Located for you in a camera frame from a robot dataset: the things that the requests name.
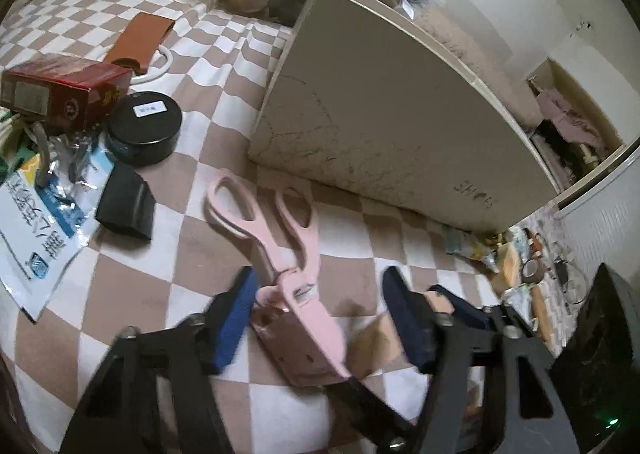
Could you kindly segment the pink folding scissors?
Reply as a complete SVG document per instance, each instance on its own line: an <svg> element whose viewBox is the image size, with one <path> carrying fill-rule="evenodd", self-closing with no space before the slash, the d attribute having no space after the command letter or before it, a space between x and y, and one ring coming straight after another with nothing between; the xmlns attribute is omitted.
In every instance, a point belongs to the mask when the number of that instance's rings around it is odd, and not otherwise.
<svg viewBox="0 0 640 454"><path fill-rule="evenodd" d="M295 387L330 386L346 382L346 341L314 291L320 272L319 217L309 209L300 224L285 201L287 188L274 193L274 204L299 246L300 260L290 266L281 254L255 195L227 169L216 171L206 193L216 219L259 247L272 280L256 292L250 324L271 359Z"/></svg>

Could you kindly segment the brown tape roll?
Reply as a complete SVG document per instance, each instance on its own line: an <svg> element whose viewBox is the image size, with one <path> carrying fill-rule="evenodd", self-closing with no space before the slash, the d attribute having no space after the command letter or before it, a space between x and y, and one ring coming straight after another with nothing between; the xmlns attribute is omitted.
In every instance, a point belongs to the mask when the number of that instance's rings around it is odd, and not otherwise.
<svg viewBox="0 0 640 454"><path fill-rule="evenodd" d="M531 258L522 265L521 277L525 284L537 284L544 279L547 267L539 258Z"/></svg>

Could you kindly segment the wooden block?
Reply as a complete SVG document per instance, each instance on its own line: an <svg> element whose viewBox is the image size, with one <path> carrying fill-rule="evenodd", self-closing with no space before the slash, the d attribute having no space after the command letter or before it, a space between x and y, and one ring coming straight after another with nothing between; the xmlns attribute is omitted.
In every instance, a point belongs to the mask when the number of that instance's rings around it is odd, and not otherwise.
<svg viewBox="0 0 640 454"><path fill-rule="evenodd" d="M501 272L509 287L515 287L520 280L521 259L518 250L511 243L500 248Z"/></svg>

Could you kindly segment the blue white paper leaflet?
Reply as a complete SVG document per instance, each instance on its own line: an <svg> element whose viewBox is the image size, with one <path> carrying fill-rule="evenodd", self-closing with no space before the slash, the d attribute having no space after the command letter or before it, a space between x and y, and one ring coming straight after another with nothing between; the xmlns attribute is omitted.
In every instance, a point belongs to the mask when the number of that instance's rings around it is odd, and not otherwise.
<svg viewBox="0 0 640 454"><path fill-rule="evenodd" d="M65 196L60 174L36 185L39 165L32 157L1 185L1 283L33 321L98 229L96 208L114 167L99 146Z"/></svg>

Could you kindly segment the black round tin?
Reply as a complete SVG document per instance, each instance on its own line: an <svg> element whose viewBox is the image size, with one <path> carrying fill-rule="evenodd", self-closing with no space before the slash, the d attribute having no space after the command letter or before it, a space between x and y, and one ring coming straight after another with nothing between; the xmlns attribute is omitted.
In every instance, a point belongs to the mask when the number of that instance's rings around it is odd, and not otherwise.
<svg viewBox="0 0 640 454"><path fill-rule="evenodd" d="M182 121L182 110L170 96L153 91L128 94L107 117L106 147L133 167L158 164L175 151Z"/></svg>

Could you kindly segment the red cardboard box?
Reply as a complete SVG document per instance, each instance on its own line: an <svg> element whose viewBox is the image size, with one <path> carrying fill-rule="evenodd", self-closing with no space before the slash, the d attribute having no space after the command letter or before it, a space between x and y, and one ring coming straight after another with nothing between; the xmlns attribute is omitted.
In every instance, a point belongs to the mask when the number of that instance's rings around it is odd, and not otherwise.
<svg viewBox="0 0 640 454"><path fill-rule="evenodd" d="M66 132L90 130L127 95L131 78L116 64L43 55L2 72L1 105Z"/></svg>

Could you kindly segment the white shoes cardboard box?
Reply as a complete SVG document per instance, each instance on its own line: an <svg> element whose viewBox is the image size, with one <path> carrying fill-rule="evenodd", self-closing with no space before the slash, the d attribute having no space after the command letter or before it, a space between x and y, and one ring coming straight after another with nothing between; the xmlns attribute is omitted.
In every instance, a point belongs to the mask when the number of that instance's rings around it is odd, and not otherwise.
<svg viewBox="0 0 640 454"><path fill-rule="evenodd" d="M472 232L504 231L559 191L480 77L376 0L306 1L248 154Z"/></svg>

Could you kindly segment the wall closet with clothes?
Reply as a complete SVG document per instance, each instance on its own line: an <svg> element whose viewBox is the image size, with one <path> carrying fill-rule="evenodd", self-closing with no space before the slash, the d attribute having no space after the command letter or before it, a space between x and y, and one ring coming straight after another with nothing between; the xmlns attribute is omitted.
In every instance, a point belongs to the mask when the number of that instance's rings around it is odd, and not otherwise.
<svg viewBox="0 0 640 454"><path fill-rule="evenodd" d="M562 192L604 170L624 144L584 88L548 58L527 78L542 122L530 140Z"/></svg>

